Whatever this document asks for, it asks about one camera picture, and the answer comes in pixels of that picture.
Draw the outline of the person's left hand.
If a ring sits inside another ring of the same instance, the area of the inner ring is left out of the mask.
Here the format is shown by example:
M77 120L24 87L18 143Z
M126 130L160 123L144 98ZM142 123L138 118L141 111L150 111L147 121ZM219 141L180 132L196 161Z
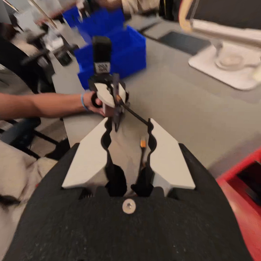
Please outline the person's left hand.
M84 93L84 103L90 113L99 114L103 117L112 117L114 115L114 108L104 105L102 101L98 99L95 91Z

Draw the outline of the red storage bin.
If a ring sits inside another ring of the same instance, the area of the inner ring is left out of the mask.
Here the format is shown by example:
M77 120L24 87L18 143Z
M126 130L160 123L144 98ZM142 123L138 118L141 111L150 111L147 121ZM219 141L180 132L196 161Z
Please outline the red storage bin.
M237 174L254 161L260 162L261 148L249 154L216 178L237 219L245 245L253 260L261 260L261 207L247 194Z

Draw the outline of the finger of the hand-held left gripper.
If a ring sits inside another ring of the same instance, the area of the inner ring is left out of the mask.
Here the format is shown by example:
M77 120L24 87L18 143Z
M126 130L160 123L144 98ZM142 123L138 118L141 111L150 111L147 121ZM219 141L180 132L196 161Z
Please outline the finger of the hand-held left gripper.
M124 103L127 103L129 100L129 93L125 90L125 84L119 83L119 96L123 100Z
M104 105L115 108L113 84L95 83L95 87L97 89L98 99L100 99Z

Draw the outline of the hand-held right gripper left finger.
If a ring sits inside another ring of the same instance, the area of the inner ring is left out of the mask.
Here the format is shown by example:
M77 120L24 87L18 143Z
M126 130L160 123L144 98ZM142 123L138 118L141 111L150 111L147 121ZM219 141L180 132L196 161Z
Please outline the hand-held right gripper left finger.
M108 150L111 131L112 119L106 117L80 141L62 183L63 189L96 189L107 185L106 168L112 163Z

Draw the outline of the grey desk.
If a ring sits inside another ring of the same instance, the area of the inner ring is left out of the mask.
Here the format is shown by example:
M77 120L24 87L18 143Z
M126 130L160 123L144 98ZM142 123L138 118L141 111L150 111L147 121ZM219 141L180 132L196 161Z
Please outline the grey desk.
M145 70L124 79L131 109L153 118L216 178L260 148L260 87L243 92L191 68L191 55L158 39L178 23L161 21L143 33Z

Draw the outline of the white tablet stand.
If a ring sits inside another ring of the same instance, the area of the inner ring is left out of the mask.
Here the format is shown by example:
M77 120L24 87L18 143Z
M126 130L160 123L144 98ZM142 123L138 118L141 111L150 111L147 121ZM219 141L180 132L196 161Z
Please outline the white tablet stand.
M248 91L260 85L260 30L197 19L192 20L192 29L218 41L191 57L191 67L237 90Z

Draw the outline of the grey USB hub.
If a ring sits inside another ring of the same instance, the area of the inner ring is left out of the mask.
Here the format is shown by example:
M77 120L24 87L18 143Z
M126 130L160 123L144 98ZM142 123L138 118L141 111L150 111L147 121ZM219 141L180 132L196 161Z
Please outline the grey USB hub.
M119 83L120 83L119 74L113 73L112 84L114 86L113 90L114 90L114 102L115 102L113 121L115 125L115 132L117 132L119 129L119 125L122 117L121 102L123 102L123 100L119 96Z

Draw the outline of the blue storage bin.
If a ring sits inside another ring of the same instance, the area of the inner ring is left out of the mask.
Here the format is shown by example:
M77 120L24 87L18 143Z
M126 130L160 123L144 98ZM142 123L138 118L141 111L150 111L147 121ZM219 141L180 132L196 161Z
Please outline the blue storage bin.
M89 17L81 18L77 7L63 13L63 18L70 28L77 28L86 43L90 43L93 36L108 36L124 28L125 17L121 8L108 11L101 8L91 13Z
M146 39L139 32L126 26L106 36L112 43L110 74L118 73L123 79L146 68ZM79 65L78 78L81 86L87 90L88 80L95 73L92 44L76 50L75 57Z

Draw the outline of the blue wristband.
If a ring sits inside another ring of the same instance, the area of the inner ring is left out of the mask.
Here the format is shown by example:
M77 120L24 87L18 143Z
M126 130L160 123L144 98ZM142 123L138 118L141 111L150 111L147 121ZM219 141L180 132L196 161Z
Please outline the blue wristband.
M85 106L85 103L84 103L84 94L81 94L80 100L81 100L81 104L82 104L84 110L85 110L86 112L89 112L89 109Z

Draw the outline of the black office chair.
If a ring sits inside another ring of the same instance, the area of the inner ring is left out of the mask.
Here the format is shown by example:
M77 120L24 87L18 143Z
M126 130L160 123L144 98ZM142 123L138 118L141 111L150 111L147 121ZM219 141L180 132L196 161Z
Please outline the black office chair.
M39 60L36 58L24 64L23 61L37 55L39 50L28 44L12 24L1 23L0 64L4 71L10 71L19 77L34 94L55 93L53 82L48 79Z

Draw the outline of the light trousers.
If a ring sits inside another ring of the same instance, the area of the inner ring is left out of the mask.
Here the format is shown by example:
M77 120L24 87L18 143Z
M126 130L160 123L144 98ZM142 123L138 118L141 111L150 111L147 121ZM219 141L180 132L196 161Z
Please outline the light trousers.
M42 157L35 159L28 154L0 142L0 193L11 196L18 205L1 204L1 228L15 226L20 219L36 186L57 163L56 160Z

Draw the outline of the person's left forearm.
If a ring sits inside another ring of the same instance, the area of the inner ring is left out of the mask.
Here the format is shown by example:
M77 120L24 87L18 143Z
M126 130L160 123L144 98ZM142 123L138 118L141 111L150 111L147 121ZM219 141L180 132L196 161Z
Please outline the person's left forearm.
M59 118L83 111L80 94L0 94L1 120L33 117Z

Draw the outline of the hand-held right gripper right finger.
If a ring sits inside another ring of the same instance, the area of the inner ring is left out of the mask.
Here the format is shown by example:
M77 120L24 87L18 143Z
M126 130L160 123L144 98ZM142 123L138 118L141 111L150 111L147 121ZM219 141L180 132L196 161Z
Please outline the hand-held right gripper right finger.
M173 188L194 190L196 185L178 141L154 119L150 118L149 123L152 126L152 130L148 130L149 137L156 145L155 148L152 148L154 143L151 145L147 160L152 170L152 186L161 187L164 193Z

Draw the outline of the black device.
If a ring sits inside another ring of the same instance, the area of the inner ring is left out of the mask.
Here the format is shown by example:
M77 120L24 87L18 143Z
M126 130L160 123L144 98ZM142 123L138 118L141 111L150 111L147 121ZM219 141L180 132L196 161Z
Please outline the black device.
M77 44L69 44L63 36L65 27L61 25L60 28L53 27L49 23L45 22L41 25L41 29L44 30L42 36L35 39L40 39L42 48L34 55L28 55L21 61L21 65L25 66L31 64L34 61L39 60L41 57L46 57L52 54L62 66L67 66L71 63L71 56L74 55L74 51L79 49Z

